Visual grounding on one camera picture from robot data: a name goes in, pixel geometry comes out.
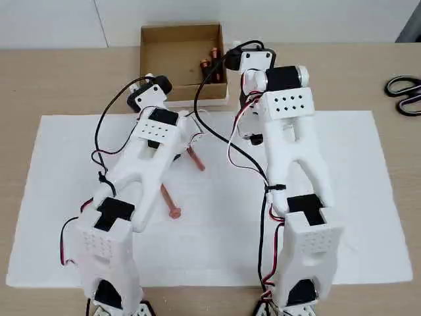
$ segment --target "wire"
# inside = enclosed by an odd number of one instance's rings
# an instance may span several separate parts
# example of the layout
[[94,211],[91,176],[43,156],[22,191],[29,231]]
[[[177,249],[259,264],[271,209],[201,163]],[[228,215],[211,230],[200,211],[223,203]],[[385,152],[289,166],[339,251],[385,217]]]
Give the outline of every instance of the wire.
[[[230,147],[233,147],[236,151],[238,151],[240,154],[242,154],[245,158],[247,158],[257,169],[258,173],[267,181],[267,177],[266,174],[264,173],[262,167],[259,165],[259,163],[252,157],[250,156],[248,153],[246,153],[245,151],[243,151],[241,148],[239,148],[238,146],[236,146],[234,143],[230,142],[229,140],[227,140],[225,137],[223,137],[222,135],[220,135],[218,132],[215,132],[209,125],[207,125],[203,119],[200,117],[199,115],[199,111],[197,108],[197,102],[199,100],[199,96],[200,93],[204,87],[204,85],[209,81],[209,79],[211,78],[212,74],[215,72],[216,69],[218,69],[220,67],[220,65],[225,61],[225,59],[232,54],[235,50],[238,50],[244,46],[250,45],[250,44],[259,44],[261,49],[264,49],[264,44],[261,41],[258,40],[251,40],[251,41],[246,41],[245,43],[242,43],[238,46],[236,46],[235,48],[229,50],[224,56],[222,56],[218,62],[212,67],[212,69],[209,71],[208,75],[206,76],[206,78],[202,81],[202,83],[200,84],[200,86],[198,87],[197,91],[196,91],[196,95],[195,95],[195,99],[193,101],[193,112],[195,113],[195,116],[197,118],[197,120],[202,124],[203,127],[205,127],[213,136],[217,137],[219,140],[222,140],[223,142],[229,144]],[[259,237],[259,258],[258,258],[258,263],[257,263],[257,272],[259,274],[259,280],[263,289],[263,292],[266,291],[266,286],[262,281],[262,249],[263,249],[263,240],[264,240],[264,212],[266,209],[266,193],[263,196],[263,201],[262,201],[262,209],[260,211],[260,237]],[[269,307],[268,304],[266,303],[266,314],[269,315]]]
[[64,259],[64,242],[63,242],[63,232],[64,229],[66,228],[67,224],[70,223],[71,221],[74,221],[75,219],[78,219],[79,217],[72,217],[71,219],[68,219],[65,224],[62,226],[61,228],[61,232],[60,232],[60,263],[62,266],[66,266],[69,263],[73,263],[75,264],[75,262],[73,261],[73,259]]
[[80,206],[80,212],[83,213],[85,207],[87,207],[90,203],[92,203],[93,201],[93,197],[91,197],[89,200],[87,200],[86,202],[84,202],[81,206]]
[[[139,114],[139,116],[138,116],[138,117],[137,117],[137,119],[136,119],[136,120],[137,120],[137,122],[139,121],[139,119],[140,119],[140,117],[141,117],[142,113],[144,112],[144,110],[146,110],[146,109],[148,109],[148,108],[151,108],[151,107],[157,108],[157,107],[156,107],[156,106],[154,106],[154,105],[150,105],[150,106],[148,106],[148,107],[144,107],[144,108],[140,111],[140,114]],[[96,163],[97,165],[99,165],[99,166],[103,167],[103,165],[101,164],[101,162],[95,159],[95,154],[96,154],[96,153],[98,153],[98,155],[99,155],[100,153],[104,153],[104,154],[106,154],[106,155],[116,155],[117,153],[120,153],[120,152],[121,152],[121,151],[122,151],[122,150],[126,147],[126,145],[128,144],[128,142],[129,142],[129,140],[130,140],[130,137],[132,137],[132,134],[133,134],[133,132],[134,132],[134,130],[135,130],[135,128],[136,128],[136,126],[137,126],[137,122],[136,122],[136,124],[133,126],[132,130],[130,131],[130,133],[129,133],[129,135],[128,135],[127,139],[126,139],[126,141],[123,143],[123,145],[122,145],[119,149],[117,149],[117,150],[115,150],[115,151],[107,151],[107,150],[104,150],[104,149],[96,149],[96,150],[92,151],[92,153],[91,153],[91,160],[92,160],[94,163]]]
[[[93,197],[91,197],[89,200],[84,202],[80,206],[80,212],[82,213],[84,211],[85,207],[88,206],[90,203],[92,203],[92,201],[93,201]],[[67,224],[74,221],[75,219],[78,219],[78,218],[79,217],[76,216],[76,217],[72,217],[71,219],[68,219],[61,228],[61,232],[60,232],[60,263],[61,263],[62,266],[67,266],[69,263],[73,263],[74,265],[76,264],[73,259],[64,259],[64,238],[63,238],[63,234],[64,234],[64,229],[66,228]]]
[[[193,112],[195,113],[195,116],[197,118],[197,120],[202,124],[203,127],[205,127],[213,136],[217,137],[219,140],[222,140],[223,142],[228,144],[228,140],[223,137],[222,135],[220,135],[219,133],[215,132],[209,125],[207,125],[202,118],[199,115],[199,111],[197,109],[197,102],[199,100],[199,96],[200,93],[203,89],[203,86],[209,81],[209,79],[211,78],[213,72],[215,72],[215,70],[220,67],[220,65],[224,62],[224,60],[230,55],[232,54],[232,51],[235,49],[240,49],[246,45],[250,45],[253,43],[257,43],[260,45],[261,49],[264,49],[264,45],[261,41],[258,40],[252,40],[252,41],[246,41],[245,43],[242,43],[241,45],[238,45],[237,47],[233,48],[232,50],[229,50],[224,56],[222,56],[218,62],[212,67],[212,69],[210,70],[210,72],[208,73],[208,75],[206,76],[206,78],[202,81],[202,83],[200,84],[199,88],[196,91],[196,95],[195,95],[195,99],[193,102]],[[254,164],[254,166],[257,168],[258,172],[260,173],[260,175],[267,180],[266,175],[262,169],[262,167],[257,163],[257,161],[255,161],[248,153],[246,153],[245,151],[243,151],[241,148],[239,148],[238,146],[236,146],[235,144],[231,143],[230,144],[231,147],[233,147],[236,151],[238,151],[240,154],[242,154],[244,157],[246,157],[250,162],[252,162],[252,164]]]
[[[110,109],[111,105],[114,104],[114,102],[132,85],[135,84],[136,82],[140,82],[142,80],[153,80],[153,77],[148,77],[148,76],[144,76],[144,77],[139,77],[136,78],[135,80],[132,80],[131,82],[129,82],[128,84],[126,84],[114,97],[113,99],[110,101],[110,103],[105,107],[103,113],[101,114],[101,117],[99,118],[98,124],[97,124],[97,128],[95,130],[95,137],[94,137],[94,141],[95,141],[95,150],[99,151],[99,145],[98,145],[98,134],[99,134],[99,129],[101,128],[102,122],[104,120],[105,115],[107,114],[108,110]],[[95,163],[98,163],[99,165],[101,165],[104,168],[104,175],[107,174],[108,169],[105,166],[103,157],[101,155],[100,152],[98,152],[98,157],[99,157],[99,161],[95,161]]]
[[276,222],[285,222],[285,219],[283,217],[276,216],[275,214],[273,214],[273,204],[270,204],[269,207],[269,217]]
[[266,284],[267,280],[269,280],[270,278],[272,278],[276,272],[276,267],[278,265],[278,232],[279,232],[279,228],[284,226],[285,223],[281,222],[277,225],[276,229],[275,229],[275,234],[274,234],[274,260],[273,260],[273,265],[272,265],[272,271],[266,275],[263,278],[263,283]]
[[91,307],[91,299],[88,298],[86,301],[86,312],[85,312],[85,316],[89,316],[89,308]]
[[264,239],[264,212],[266,210],[266,194],[263,195],[262,209],[260,210],[260,237],[259,237],[259,258],[257,260],[257,273],[259,275],[260,284],[263,292],[266,291],[266,285],[264,285],[262,279],[262,253],[263,253],[263,239]]
[[[250,108],[250,106],[251,106],[253,103],[257,102],[257,100],[258,100],[258,98],[256,97],[256,98],[254,98],[253,100],[251,100],[250,102],[246,103],[246,106],[244,106],[242,109],[240,109],[240,110],[239,110],[239,112],[238,112],[238,114],[235,116],[235,119],[234,119],[234,126],[233,126],[233,128],[232,128],[232,132],[231,132],[231,137],[230,137],[230,140],[228,141],[228,146],[227,146],[227,148],[226,148],[226,157],[227,157],[227,160],[228,160],[228,161],[229,161],[229,162],[230,162],[233,166],[235,166],[235,167],[237,167],[237,168],[242,168],[242,169],[250,169],[250,170],[252,170],[252,171],[257,172],[257,173],[260,175],[260,172],[259,172],[257,169],[255,169],[255,168],[252,168],[252,167],[245,167],[245,166],[240,166],[240,165],[237,165],[236,163],[234,163],[234,162],[232,161],[232,158],[231,158],[231,153],[230,153],[231,143],[232,143],[232,140],[234,139],[234,136],[235,136],[235,130],[236,130],[236,129],[238,129],[238,125],[239,125],[239,122],[240,122],[241,118],[244,116],[245,112],[246,112],[246,111]],[[267,180],[266,180],[265,178],[263,178],[263,181],[264,181],[264,183],[265,183],[266,185],[268,185],[268,182],[267,182]]]

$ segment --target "white plastic part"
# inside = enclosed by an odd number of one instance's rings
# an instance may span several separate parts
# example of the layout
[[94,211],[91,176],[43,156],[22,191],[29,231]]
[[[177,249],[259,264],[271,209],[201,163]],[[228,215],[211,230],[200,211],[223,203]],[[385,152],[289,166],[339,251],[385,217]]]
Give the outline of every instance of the white plastic part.
[[151,86],[148,90],[143,92],[135,98],[136,104],[143,109],[144,107],[163,107],[163,102],[166,100],[166,95],[161,87],[157,84]]
[[[94,302],[95,305],[99,305],[93,316],[123,316],[121,309],[113,308],[111,306],[104,307],[99,302]],[[149,306],[146,303],[141,302],[138,304],[137,309],[132,313],[131,316],[154,316]]]
[[[262,131],[266,157],[268,159],[267,176],[270,185],[286,184],[289,166],[297,162],[310,179],[314,193],[325,207],[334,205],[334,193],[330,184],[328,166],[323,160],[318,146],[313,116],[281,118],[270,120],[265,114],[266,99],[259,102],[259,118],[262,120]],[[295,141],[289,139],[292,126]],[[274,210],[279,216],[288,212],[286,191],[271,191]]]
[[131,315],[143,296],[132,253],[132,223],[117,219],[105,232],[94,228],[100,216],[101,212],[88,205],[76,225],[82,287],[92,298],[101,280],[110,282],[122,299],[122,315]]
[[[320,210],[325,223],[310,226],[303,212],[288,213],[286,190],[273,190],[268,194],[275,212],[285,217],[284,247],[279,254],[272,298],[278,307],[285,307],[291,289],[304,279],[312,280],[317,298],[326,298],[336,272],[343,225],[338,212],[332,208],[334,195],[328,167],[318,146],[311,90],[266,92],[257,109],[268,160],[269,184],[288,186],[289,166],[297,162],[325,207]],[[292,139],[287,127],[293,129]]]
[[275,304],[284,307],[289,292],[300,281],[311,279],[317,298],[328,296],[337,267],[337,248],[343,224],[334,208],[320,213],[325,224],[310,226],[303,212],[285,216],[284,246],[278,261],[272,293]]
[[252,91],[263,92],[266,90],[268,78],[264,71],[246,70],[244,72],[244,87],[243,91],[245,95],[248,95]]
[[266,121],[314,114],[310,88],[265,92],[260,99]]
[[298,65],[296,66],[298,77],[303,88],[309,86],[310,74],[305,66]]
[[[155,86],[141,94],[141,101],[137,102],[139,104],[148,100],[146,106],[155,105],[165,109],[162,104],[163,92],[158,86],[157,91],[154,91]],[[117,192],[132,182],[140,182],[142,185],[142,192],[132,215],[135,232],[145,229],[151,216],[152,205],[160,192],[163,174],[168,170],[174,156],[187,148],[194,132],[191,127],[194,124],[193,118],[185,117],[187,111],[179,114],[176,126],[146,119],[151,111],[153,108],[145,110],[117,164],[107,173],[107,180],[114,184]],[[150,148],[148,140],[159,142],[158,149]],[[93,206],[99,207],[109,196],[112,196],[110,186],[102,183],[93,196]]]
[[289,308],[285,308],[284,311],[293,316],[316,316],[316,313],[311,305],[291,306]]
[[137,85],[137,84],[132,84],[130,87],[129,87],[129,91],[130,91],[130,93],[133,93],[133,92],[135,92],[136,90],[138,90],[139,89],[139,86]]
[[242,74],[248,69],[265,70],[270,67],[272,53],[269,51],[244,51],[241,54],[239,73]]
[[161,144],[171,144],[178,133],[177,126],[141,118],[132,135]]
[[[149,120],[156,107],[166,108],[163,105],[165,99],[158,85],[136,98],[137,104],[143,108],[142,116],[116,165],[107,173],[107,180],[113,183],[117,194],[132,182],[141,183],[142,193],[131,221],[117,219],[108,232],[95,228],[101,216],[97,208],[105,198],[112,197],[111,188],[105,183],[100,184],[93,202],[78,219],[77,262],[85,295],[93,298],[101,280],[110,282],[122,298],[123,310],[99,302],[96,304],[111,315],[151,315],[148,309],[139,309],[143,292],[132,255],[132,232],[141,232],[145,228],[155,198],[161,192],[163,174],[174,157],[186,150],[192,136],[200,132],[193,117],[186,117],[187,111],[178,113],[176,126]],[[159,147],[150,148],[149,140],[160,143]]]

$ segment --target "black wire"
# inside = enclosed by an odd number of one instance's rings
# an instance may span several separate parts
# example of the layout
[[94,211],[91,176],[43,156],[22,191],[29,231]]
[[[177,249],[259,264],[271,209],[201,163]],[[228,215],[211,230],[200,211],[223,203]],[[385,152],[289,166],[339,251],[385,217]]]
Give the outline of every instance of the black wire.
[[[218,69],[218,67],[223,63],[223,61],[229,56],[230,53],[232,53],[233,50],[235,49],[239,49],[242,48],[246,45],[250,45],[253,43],[257,43],[260,45],[261,49],[264,49],[264,45],[261,41],[258,40],[252,40],[252,41],[246,41],[245,43],[242,43],[238,46],[236,46],[235,48],[229,50],[224,56],[222,56],[218,62],[213,66],[213,68],[210,70],[210,72],[208,73],[208,75],[206,76],[206,78],[202,81],[202,83],[200,84],[199,88],[196,91],[196,95],[195,95],[195,99],[193,102],[193,111],[195,113],[195,116],[197,117],[197,120],[203,125],[203,127],[205,127],[213,136],[217,137],[218,139],[222,140],[225,143],[229,143],[229,141],[223,137],[222,135],[220,135],[219,133],[215,132],[210,126],[208,126],[203,120],[202,118],[199,116],[199,111],[197,109],[197,101],[199,100],[199,96],[200,96],[200,92],[203,89],[203,86],[209,81],[209,79],[211,78],[213,72]],[[257,161],[255,161],[255,159],[250,156],[248,153],[246,153],[245,151],[243,151],[240,147],[236,146],[235,144],[231,143],[230,144],[231,147],[233,147],[236,151],[238,151],[240,154],[242,154],[244,157],[246,157],[250,162],[252,162],[252,164],[254,164],[254,166],[257,168],[258,172],[260,173],[260,175],[267,181],[267,177],[262,169],[262,167],[259,165],[259,163]]]
[[[105,115],[107,114],[108,110],[110,109],[111,105],[114,104],[114,102],[132,85],[135,84],[136,82],[140,82],[142,80],[145,79],[149,79],[149,80],[153,80],[153,77],[148,77],[148,76],[144,76],[144,77],[140,77],[137,78],[135,80],[132,80],[131,82],[129,82],[128,84],[126,84],[114,97],[113,99],[110,101],[110,103],[107,105],[107,107],[105,107],[103,113],[101,114],[101,117],[99,118],[98,124],[97,124],[97,129],[95,130],[95,149],[99,150],[99,145],[98,145],[98,134],[99,134],[99,129],[101,127],[101,124],[104,120]],[[104,168],[104,175],[107,174],[107,167],[105,166],[104,160],[103,160],[103,156],[101,155],[100,152],[98,152],[98,157],[99,157],[99,161],[96,161],[94,159],[95,163],[98,163],[99,165],[101,165]]]
[[[130,140],[130,136],[132,136],[132,134],[133,134],[133,132],[134,132],[134,129],[136,128],[136,126],[137,126],[137,123],[135,124],[135,126],[132,128],[132,130],[130,131],[130,133],[129,133],[129,136],[127,137],[127,139],[126,139],[126,141],[124,142],[124,144],[119,148],[119,149],[117,149],[116,151],[106,151],[105,153],[107,154],[107,155],[116,155],[117,153],[120,153],[125,147],[126,147],[126,145],[127,145],[127,143],[129,142],[129,140]],[[92,151],[92,153],[91,153],[91,159],[92,159],[92,161],[94,162],[94,163],[96,163],[97,165],[100,165],[100,166],[102,166],[103,167],[103,165],[101,164],[101,162],[99,162],[98,160],[96,160],[95,159],[95,157],[94,157],[94,155],[96,154],[96,153],[99,153],[98,151]]]
[[[208,73],[208,75],[206,76],[206,78],[202,81],[201,85],[199,86],[199,88],[196,91],[195,99],[194,99],[194,102],[193,102],[193,112],[195,113],[195,116],[196,116],[197,120],[203,125],[203,127],[205,127],[213,136],[216,136],[218,139],[222,140],[223,142],[225,142],[227,144],[230,144],[231,147],[233,147],[236,151],[238,151],[245,158],[247,158],[250,162],[252,162],[252,164],[254,164],[254,166],[257,168],[257,170],[260,173],[260,175],[267,181],[267,177],[266,177],[266,175],[265,175],[262,167],[259,165],[259,163],[257,161],[255,161],[248,153],[246,153],[245,151],[243,151],[241,148],[239,148],[235,144],[230,143],[225,137],[223,137],[219,133],[215,132],[210,126],[208,126],[202,120],[202,118],[199,116],[199,111],[197,109],[197,102],[199,100],[200,92],[203,89],[203,86],[211,78],[213,72],[216,69],[218,69],[218,67],[224,62],[224,60],[234,50],[239,49],[239,48],[242,48],[242,47],[244,47],[246,45],[253,44],[253,43],[259,44],[260,45],[260,48],[261,49],[264,49],[264,44],[261,41],[258,41],[258,40],[246,41],[245,43],[242,43],[242,44],[236,46],[232,50],[229,50],[224,56],[222,56],[218,60],[218,62],[213,66],[213,68],[210,70],[210,72]],[[262,281],[262,249],[263,249],[263,240],[264,240],[264,212],[265,212],[265,209],[266,209],[266,193],[264,194],[264,197],[263,197],[262,209],[261,209],[261,212],[260,212],[259,258],[258,258],[258,264],[257,264],[257,271],[258,271],[260,283],[261,283],[261,286],[262,286],[262,289],[263,289],[264,292],[266,291],[266,286],[264,285],[264,283]],[[269,315],[270,313],[269,313],[269,306],[268,306],[268,304],[266,304],[265,310],[266,310],[266,314]]]
[[257,261],[257,273],[259,274],[260,285],[263,292],[266,291],[266,286],[263,283],[262,277],[262,253],[263,253],[263,240],[264,240],[264,212],[266,211],[266,193],[263,195],[262,209],[260,210],[260,237],[259,237],[259,258]]
[[60,240],[63,239],[63,233],[64,233],[64,229],[66,228],[67,224],[70,223],[71,221],[74,221],[75,219],[78,219],[79,217],[72,217],[71,219],[68,219],[63,226],[61,227],[61,232],[60,232]]
[[87,302],[86,302],[86,312],[85,312],[85,315],[86,316],[89,316],[89,308],[91,307],[91,299],[90,298],[88,298],[87,299]]

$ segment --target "wooden table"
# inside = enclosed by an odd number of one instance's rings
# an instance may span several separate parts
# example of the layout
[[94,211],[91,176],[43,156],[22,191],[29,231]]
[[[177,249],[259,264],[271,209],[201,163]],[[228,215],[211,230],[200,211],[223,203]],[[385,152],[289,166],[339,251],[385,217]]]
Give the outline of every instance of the wooden table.
[[[393,75],[421,75],[420,44],[267,45],[279,65],[302,64],[319,110],[374,113],[407,238],[414,281],[334,286],[319,315],[418,315],[421,299],[421,118],[398,115],[383,94]],[[138,48],[0,51],[0,270],[6,275],[41,115],[100,113],[135,78]],[[233,100],[238,79],[230,76]],[[128,111],[124,100],[111,111]],[[147,288],[157,315],[250,315],[258,288]],[[0,286],[2,315],[84,315],[82,291]]]

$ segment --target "screw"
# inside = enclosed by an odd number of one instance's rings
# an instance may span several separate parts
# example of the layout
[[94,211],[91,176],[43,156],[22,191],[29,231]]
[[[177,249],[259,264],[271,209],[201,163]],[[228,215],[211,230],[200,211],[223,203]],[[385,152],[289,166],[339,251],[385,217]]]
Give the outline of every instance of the screw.
[[161,184],[161,194],[162,197],[165,200],[165,203],[167,204],[168,208],[170,209],[170,217],[172,219],[177,219],[182,215],[182,210],[179,207],[176,207],[174,204],[174,201],[172,201],[172,198],[170,194],[168,193],[167,189],[165,188],[164,184]]

